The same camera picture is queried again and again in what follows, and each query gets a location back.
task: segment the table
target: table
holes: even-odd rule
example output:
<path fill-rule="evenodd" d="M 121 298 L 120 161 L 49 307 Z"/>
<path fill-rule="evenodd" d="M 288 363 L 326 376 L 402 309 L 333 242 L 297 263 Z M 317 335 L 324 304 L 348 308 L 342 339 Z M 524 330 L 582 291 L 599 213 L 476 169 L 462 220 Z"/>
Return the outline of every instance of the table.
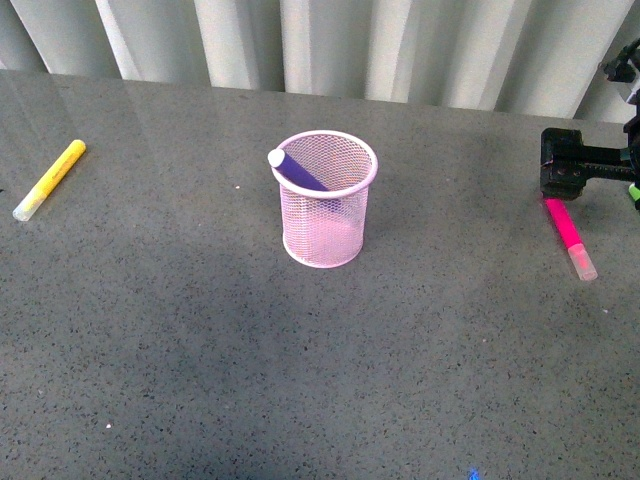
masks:
<path fill-rule="evenodd" d="M 588 182 L 581 282 L 538 186 L 544 128 L 620 125 L 6 71 L 0 95 L 0 477 L 640 471 L 640 218 Z M 313 129 L 380 161 L 331 270 L 286 254 L 266 161 Z"/>

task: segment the mesh cup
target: mesh cup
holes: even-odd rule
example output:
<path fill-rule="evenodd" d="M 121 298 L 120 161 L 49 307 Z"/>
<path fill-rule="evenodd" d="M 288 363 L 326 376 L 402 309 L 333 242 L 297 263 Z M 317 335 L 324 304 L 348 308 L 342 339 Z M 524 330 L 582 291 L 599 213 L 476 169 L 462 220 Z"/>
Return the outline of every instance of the mesh cup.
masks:
<path fill-rule="evenodd" d="M 286 251 L 316 268 L 353 260 L 362 249 L 369 185 L 378 171 L 371 147 L 346 133 L 314 130 L 288 138 L 278 148 L 329 190 L 299 187 L 272 168 L 280 183 Z"/>

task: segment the yellow highlighter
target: yellow highlighter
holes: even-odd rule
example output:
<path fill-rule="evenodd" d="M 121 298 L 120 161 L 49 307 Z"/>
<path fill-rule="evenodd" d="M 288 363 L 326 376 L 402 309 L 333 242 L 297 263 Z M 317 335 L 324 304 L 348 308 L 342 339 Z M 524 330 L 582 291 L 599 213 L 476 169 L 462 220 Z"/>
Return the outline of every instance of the yellow highlighter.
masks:
<path fill-rule="evenodd" d="M 78 161 L 87 146 L 82 140 L 74 140 L 71 145 L 62 152 L 62 155 L 54 162 L 47 173 L 35 184 L 29 194 L 24 197 L 20 205 L 13 211 L 13 217 L 21 222 L 26 222 L 36 212 L 38 207 L 42 205 L 49 194 L 60 183 L 71 167 Z"/>

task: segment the purple marker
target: purple marker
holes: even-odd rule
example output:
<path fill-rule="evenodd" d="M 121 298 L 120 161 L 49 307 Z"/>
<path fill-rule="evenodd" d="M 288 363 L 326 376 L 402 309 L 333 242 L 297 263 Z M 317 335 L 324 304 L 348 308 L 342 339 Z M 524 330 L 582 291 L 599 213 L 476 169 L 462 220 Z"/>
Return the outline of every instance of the purple marker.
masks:
<path fill-rule="evenodd" d="M 296 162 L 287 152 L 281 148 L 271 150 L 267 156 L 269 165 L 278 170 L 283 176 L 295 183 L 299 187 L 328 192 L 329 189 L 322 185 L 316 177 L 307 172 L 298 162 Z"/>

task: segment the pink highlighter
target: pink highlighter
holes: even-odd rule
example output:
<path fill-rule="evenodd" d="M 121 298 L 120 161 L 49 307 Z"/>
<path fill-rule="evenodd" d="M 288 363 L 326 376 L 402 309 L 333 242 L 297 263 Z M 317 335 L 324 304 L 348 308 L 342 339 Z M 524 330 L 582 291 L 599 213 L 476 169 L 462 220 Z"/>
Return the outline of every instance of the pink highlighter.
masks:
<path fill-rule="evenodd" d="M 582 244 L 580 234 L 578 234 L 578 230 L 576 230 L 573 221 L 571 221 L 564 203 L 557 198 L 545 198 L 544 201 L 562 237 L 562 241 L 567 247 L 569 257 L 573 262 L 573 266 L 576 267 L 580 280 L 594 280 L 598 277 L 598 272 L 596 272 L 593 263 L 591 263 L 587 250 Z"/>

